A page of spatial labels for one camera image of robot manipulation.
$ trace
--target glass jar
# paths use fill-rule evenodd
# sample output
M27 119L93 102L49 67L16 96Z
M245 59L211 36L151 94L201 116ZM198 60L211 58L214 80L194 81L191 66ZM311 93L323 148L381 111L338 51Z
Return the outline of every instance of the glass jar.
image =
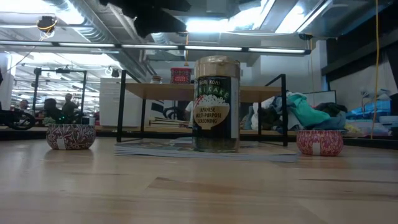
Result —
M150 83L152 83L152 84L162 84L162 77L160 77L158 75L154 75L150 79Z
M240 63L226 56L205 57L196 62L193 102L196 151L238 151L240 71Z

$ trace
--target ceiling light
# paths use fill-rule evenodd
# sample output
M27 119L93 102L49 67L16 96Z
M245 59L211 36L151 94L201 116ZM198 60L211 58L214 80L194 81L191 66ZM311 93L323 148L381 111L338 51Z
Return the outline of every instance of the ceiling light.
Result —
M25 46L52 46L51 42L41 42L41 41L0 40L0 44L5 44L5 45L25 45Z
M227 19L190 19L186 23L188 32L225 32L228 29Z
M321 12L323 12L323 10L325 10L332 2L333 0L328 0L325 2L316 12L314 12L314 14L311 15L310 18L307 19L307 21L304 22L304 24L300 26L300 28L297 29L297 32L302 32L305 28L307 28L307 26L310 25L311 22L317 18L319 14L321 14Z
M96 44L96 43L59 43L61 47L115 47L114 44Z
M55 14L67 24L82 24L85 18L78 12L70 0L63 1L59 9L54 3L43 0L12 0L0 1L2 12L21 12L26 14Z
M113 60L109 55L106 54L60 54L61 57L71 61L72 64L78 64L82 66L101 65L105 66L119 66L119 62Z
M265 5L264 2L267 0L262 0L261 1L261 5L262 5L262 12L260 13L260 16L258 18L258 20L254 23L253 28L252 29L260 29L262 24L264 23L266 17L268 16L269 11L271 10L271 8L273 7L275 0L268 0Z
M185 46L185 50L223 50L223 51L241 51L241 47L211 47L211 46Z
M122 44L122 48L134 48L134 49L178 49L176 45L147 45L147 44Z
M21 97L21 98L23 98L23 99L30 99L30 98L31 98L30 96L23 95L23 94L19 95L19 97Z
M297 49L263 49L263 48L249 48L249 52L257 53L283 53L283 54L304 54L305 50Z
M16 93L34 93L34 90L12 90L13 92ZM58 90L37 90L37 93L48 93L48 94L82 94L81 91L58 91ZM99 96L100 93L99 92L85 92L86 95L88 96Z

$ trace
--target gold jar lid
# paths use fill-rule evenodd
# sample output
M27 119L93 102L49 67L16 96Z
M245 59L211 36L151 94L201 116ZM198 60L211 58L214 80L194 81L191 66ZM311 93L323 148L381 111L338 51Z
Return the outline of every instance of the gold jar lid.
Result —
M215 55L197 60L195 78L209 76L227 76L240 79L241 63L227 56Z

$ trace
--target wheel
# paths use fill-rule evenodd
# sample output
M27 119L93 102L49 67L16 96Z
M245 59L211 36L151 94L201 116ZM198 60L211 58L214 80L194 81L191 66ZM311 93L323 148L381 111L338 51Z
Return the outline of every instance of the wheel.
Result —
M17 131L26 131L32 128L36 119L29 113L21 111L10 111L7 113L4 124Z

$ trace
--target cloth pile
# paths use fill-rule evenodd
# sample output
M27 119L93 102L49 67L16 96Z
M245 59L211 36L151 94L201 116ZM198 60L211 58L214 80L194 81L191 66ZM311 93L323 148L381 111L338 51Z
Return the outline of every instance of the cloth pile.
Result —
M258 127L258 103L253 103L243 126L244 129ZM261 103L262 129L282 132L282 97L274 96ZM287 92L288 130L322 129L344 130L347 108L336 103L321 103L312 108L302 93Z

